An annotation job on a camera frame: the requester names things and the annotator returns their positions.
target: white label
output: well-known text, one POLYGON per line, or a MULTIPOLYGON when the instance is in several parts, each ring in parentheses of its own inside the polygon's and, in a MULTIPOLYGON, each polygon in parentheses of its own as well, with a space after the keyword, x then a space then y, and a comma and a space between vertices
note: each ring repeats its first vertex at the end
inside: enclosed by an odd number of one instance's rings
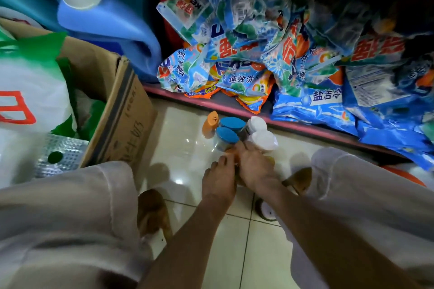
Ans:
POLYGON ((393 84, 392 69, 391 66, 379 65, 346 68, 347 78, 359 106, 372 107, 409 96, 393 84))

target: small bottle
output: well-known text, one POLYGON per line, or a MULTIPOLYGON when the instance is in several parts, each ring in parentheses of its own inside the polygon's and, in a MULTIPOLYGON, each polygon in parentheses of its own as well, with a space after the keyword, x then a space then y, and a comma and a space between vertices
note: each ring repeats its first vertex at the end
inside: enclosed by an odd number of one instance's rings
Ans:
POLYGON ((208 114, 207 119, 203 123, 202 126, 202 135, 206 139, 210 139, 214 136, 215 130, 218 127, 219 119, 217 112, 213 111, 210 114, 208 114))
POLYGON ((247 138, 247 141, 255 144, 262 153, 274 151, 279 147, 276 137, 268 130, 259 130, 254 132, 247 138))
POLYGON ((252 135, 259 130, 267 130, 267 123, 261 117, 253 116, 247 121, 247 135, 252 135))
POLYGON ((233 130, 237 135, 240 134, 246 126, 246 122, 236 117, 226 117, 220 120, 220 127, 226 127, 233 130))
POLYGON ((214 150, 222 152, 230 149, 240 139, 233 130, 226 127, 218 127, 214 136, 214 150))

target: person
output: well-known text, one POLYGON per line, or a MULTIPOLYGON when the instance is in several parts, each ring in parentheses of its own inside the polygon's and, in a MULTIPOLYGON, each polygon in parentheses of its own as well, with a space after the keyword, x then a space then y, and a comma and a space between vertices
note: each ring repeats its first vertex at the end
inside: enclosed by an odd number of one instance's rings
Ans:
MULTIPOLYGON (((301 289, 420 288, 353 230, 287 190, 273 165, 253 145, 239 142, 236 151, 245 185, 270 205, 283 229, 290 232, 293 258, 291 265, 281 267, 291 269, 294 276, 293 266, 311 263, 303 269, 304 275, 317 282, 299 284, 301 289), (294 260, 298 246, 304 261, 294 260)), ((332 154, 326 149, 326 156, 332 154)), ((346 165, 350 157, 338 159, 346 165)), ((328 160, 324 164, 339 168, 328 160)), ((193 215, 152 261, 138 235, 132 171, 122 161, 4 188, 0 190, 0 288, 199 289, 217 228, 235 194, 234 155, 224 155, 205 171, 202 200, 193 215)), ((426 194, 420 201, 428 206, 430 199, 432 195, 426 194)), ((393 218, 389 210, 387 216, 393 218)), ((432 250, 424 250, 427 259, 416 260, 426 267, 432 250)))

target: white bottle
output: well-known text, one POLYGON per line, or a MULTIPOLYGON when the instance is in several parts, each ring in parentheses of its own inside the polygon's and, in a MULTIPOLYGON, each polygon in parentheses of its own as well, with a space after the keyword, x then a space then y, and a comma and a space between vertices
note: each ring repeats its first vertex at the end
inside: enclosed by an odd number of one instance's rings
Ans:
POLYGON ((247 121, 247 135, 252 135, 259 130, 267 130, 267 123, 261 117, 253 116, 247 121))
POLYGON ((254 132, 247 138, 247 141, 255 144, 262 153, 274 151, 279 147, 277 138, 268 130, 258 130, 257 132, 254 132))

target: blue bottle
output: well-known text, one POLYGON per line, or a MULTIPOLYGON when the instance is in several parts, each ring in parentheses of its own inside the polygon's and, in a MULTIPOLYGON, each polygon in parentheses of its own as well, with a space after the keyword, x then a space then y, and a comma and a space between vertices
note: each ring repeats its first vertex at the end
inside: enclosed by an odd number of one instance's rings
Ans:
POLYGON ((79 39, 118 43, 141 81, 158 82, 160 44, 143 19, 121 1, 62 0, 57 20, 79 39))

